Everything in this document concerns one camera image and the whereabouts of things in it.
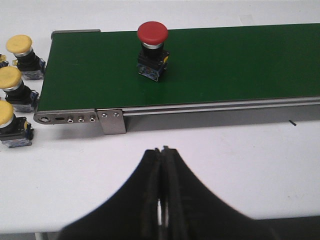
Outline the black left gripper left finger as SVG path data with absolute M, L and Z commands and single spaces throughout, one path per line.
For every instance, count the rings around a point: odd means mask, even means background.
M 64 227 L 60 240 L 157 240 L 161 160 L 148 149 L 122 187 L 105 203 Z

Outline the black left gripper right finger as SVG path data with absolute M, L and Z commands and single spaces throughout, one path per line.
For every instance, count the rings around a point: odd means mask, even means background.
M 161 151 L 166 194 L 163 240 L 318 240 L 319 216 L 252 219 L 212 193 L 178 151 Z

